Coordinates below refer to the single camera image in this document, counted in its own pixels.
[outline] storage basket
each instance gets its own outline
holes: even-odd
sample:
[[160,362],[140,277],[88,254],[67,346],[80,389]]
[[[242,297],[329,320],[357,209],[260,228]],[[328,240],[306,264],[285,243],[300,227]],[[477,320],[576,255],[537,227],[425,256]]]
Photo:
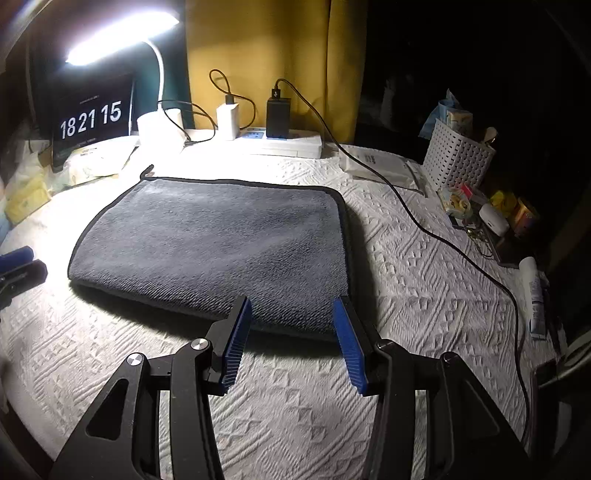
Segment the storage basket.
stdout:
[[437,120],[425,155],[423,170],[433,186],[480,185],[496,151],[454,132]]

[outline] curtain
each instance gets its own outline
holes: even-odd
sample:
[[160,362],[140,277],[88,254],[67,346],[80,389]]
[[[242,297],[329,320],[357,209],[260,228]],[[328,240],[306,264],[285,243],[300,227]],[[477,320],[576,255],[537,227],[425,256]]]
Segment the curtain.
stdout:
[[[220,69],[232,93],[256,103],[254,126],[264,127],[267,100],[286,78],[323,115],[337,140],[351,142],[365,62],[367,0],[187,0],[187,62],[191,99],[210,115],[224,101],[209,80]],[[314,113],[291,98],[291,127],[323,133]],[[252,106],[239,100],[240,125]],[[198,128],[211,128],[197,117]]]

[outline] black cable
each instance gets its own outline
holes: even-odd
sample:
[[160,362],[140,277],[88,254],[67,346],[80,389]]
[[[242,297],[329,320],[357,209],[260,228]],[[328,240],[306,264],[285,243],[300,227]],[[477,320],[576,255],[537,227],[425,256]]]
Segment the black cable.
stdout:
[[513,302],[513,308],[515,309],[515,337],[514,337],[515,369],[517,370],[517,378],[519,380],[519,384],[521,386],[521,391],[523,392],[523,396],[525,398],[525,426],[524,426],[524,429],[523,429],[523,433],[521,435],[521,444],[522,444],[523,447],[525,447],[525,442],[527,441],[527,437],[529,435],[529,425],[530,425],[530,398],[528,396],[527,389],[525,388],[525,383],[523,381],[523,376],[521,375],[521,368],[519,367],[519,358],[521,356],[520,347],[519,347],[519,314],[518,314],[519,310],[518,310],[518,307],[517,307],[517,301],[516,301],[515,297],[513,296],[513,294],[511,293],[511,291],[507,287],[505,287],[500,281],[498,281],[497,279],[493,278],[486,271],[484,271],[481,267],[479,267],[478,265],[476,265],[476,263],[470,257],[468,257],[464,252],[462,252],[462,250],[460,250],[458,247],[456,247],[449,240],[446,240],[446,239],[444,239],[444,238],[442,238],[442,237],[440,237],[440,236],[438,236],[438,235],[430,232],[425,227],[423,227],[418,222],[418,220],[414,217],[414,215],[412,214],[412,212],[410,211],[410,209],[408,208],[407,204],[404,202],[404,200],[402,199],[402,196],[399,194],[398,190],[394,187],[394,185],[392,185],[392,183],[390,183],[390,181],[386,177],[384,177],[380,172],[374,170],[370,166],[367,166],[365,163],[359,161],[357,158],[355,158],[353,155],[351,155],[349,152],[347,152],[341,146],[341,144],[339,142],[337,142],[335,136],[332,134],[332,132],[330,131],[330,128],[328,127],[328,125],[326,125],[326,122],[322,118],[322,115],[319,114],[318,110],[316,110],[316,108],[314,108],[312,106],[312,104],[308,100],[306,100],[304,98],[304,96],[298,91],[298,89],[296,87],[294,87],[291,84],[291,82],[289,82],[288,80],[285,80],[285,79],[277,79],[277,81],[275,82],[275,88],[276,89],[278,88],[279,82],[284,82],[284,83],[288,84],[291,87],[291,89],[297,94],[297,96],[300,97],[300,99],[316,114],[316,116],[318,117],[318,120],[320,120],[320,122],[324,126],[324,128],[326,130],[326,133],[329,135],[329,137],[332,139],[332,141],[334,142],[334,144],[337,146],[337,148],[339,150],[341,150],[342,153],[344,153],[347,157],[349,157],[356,164],[361,165],[363,168],[366,168],[367,170],[369,170],[371,173],[373,173],[378,178],[380,178],[381,180],[383,180],[384,183],[386,185],[388,185],[388,187],[390,187],[390,189],[396,195],[396,198],[398,199],[398,201],[402,204],[402,206],[403,206],[404,210],[406,211],[407,215],[410,217],[410,219],[413,221],[413,223],[416,225],[416,227],[420,231],[422,231],[426,235],[434,238],[435,240],[439,240],[440,242],[444,243],[448,247],[454,249],[458,254],[460,254],[462,256],[462,258],[464,258],[464,260],[466,260],[477,271],[479,271],[481,274],[483,274],[485,276],[485,278],[487,278],[489,281],[491,281],[494,285],[496,285],[498,288],[500,288],[502,291],[504,291],[507,294],[507,296],[511,299],[511,301]]
[[207,119],[209,119],[209,121],[212,123],[213,135],[211,137],[209,137],[209,138],[206,138],[205,140],[197,140],[197,141],[194,141],[194,140],[191,140],[191,137],[189,136],[189,134],[187,133],[187,131],[183,127],[181,127],[177,122],[175,122],[172,118],[170,118],[170,116],[168,115],[167,110],[172,110],[173,108],[176,108],[176,107],[164,108],[163,111],[164,111],[164,115],[166,115],[166,118],[168,118],[168,120],[170,120],[173,123],[173,125],[175,127],[177,127],[181,132],[183,132],[183,134],[184,134],[184,136],[186,138],[185,147],[188,147],[189,145],[196,145],[198,143],[206,142],[206,141],[211,140],[213,137],[216,136],[217,124],[213,121],[213,118],[203,108],[201,108],[196,103],[185,102],[183,100],[171,100],[171,99],[159,100],[157,103],[164,103],[164,102],[182,103],[183,105],[192,105],[192,106],[195,106],[195,107],[199,108],[201,110],[201,112],[194,112],[193,110],[186,110],[186,109],[183,109],[183,108],[180,108],[179,110],[181,110],[182,112],[192,113],[193,115],[201,115],[201,116],[204,116]]
[[[220,88],[217,85],[217,83],[215,82],[215,80],[213,80],[213,77],[212,77],[212,73],[213,72],[218,72],[222,76],[222,78],[226,82],[226,86],[228,87],[227,90],[224,90],[223,88]],[[243,97],[242,95],[237,95],[235,93],[232,93],[232,91],[230,90],[230,82],[228,82],[228,77],[226,77],[224,75],[224,72],[222,72],[221,70],[218,70],[218,69],[210,70],[210,72],[209,72],[209,80],[211,80],[211,83],[213,83],[213,86],[215,88],[217,88],[220,92],[225,93],[226,95],[232,95],[233,97],[236,97],[236,98],[241,98],[242,100],[246,100],[246,101],[248,101],[248,102],[250,102],[252,104],[252,120],[248,123],[248,125],[245,125],[244,127],[240,127],[240,130],[244,130],[245,128],[248,128],[249,126],[251,126],[255,122],[255,118],[256,118],[256,105],[255,105],[255,102],[252,101],[252,100],[250,100],[250,98]]]

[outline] white tube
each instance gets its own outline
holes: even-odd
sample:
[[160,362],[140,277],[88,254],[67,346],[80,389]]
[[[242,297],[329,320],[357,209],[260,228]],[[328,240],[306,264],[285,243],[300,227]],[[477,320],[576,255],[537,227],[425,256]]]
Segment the white tube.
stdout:
[[521,281],[525,290],[525,302],[529,317],[530,335],[543,340],[546,337],[546,323],[544,320],[544,297],[538,276],[538,267],[534,257],[526,257],[519,262]]
[[156,54],[156,59],[158,60],[158,69],[160,71],[160,85],[158,87],[158,110],[162,110],[162,95],[164,94],[164,62],[162,61],[162,55],[156,45],[154,45],[150,40],[147,38],[144,40],[144,43],[147,43],[152,50]]

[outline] ribbed blue pad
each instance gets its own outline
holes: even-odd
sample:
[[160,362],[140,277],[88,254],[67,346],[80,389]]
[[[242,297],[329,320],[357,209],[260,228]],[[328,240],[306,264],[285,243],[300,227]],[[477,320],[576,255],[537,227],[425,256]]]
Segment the ribbed blue pad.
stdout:
[[225,390],[228,390],[235,382],[238,375],[238,368],[240,367],[240,360],[242,360],[242,352],[246,345],[248,332],[251,329],[252,320],[252,306],[251,301],[246,300],[240,316],[236,321],[232,338],[228,345],[228,350],[224,355],[224,363],[226,365],[226,374],[222,377],[222,385]]
[[333,303],[333,321],[336,334],[339,337],[340,350],[343,352],[347,370],[349,371],[349,379],[353,386],[357,387],[357,391],[363,394],[368,386],[368,379],[365,376],[365,359],[349,321],[347,311],[340,299],[336,299]]

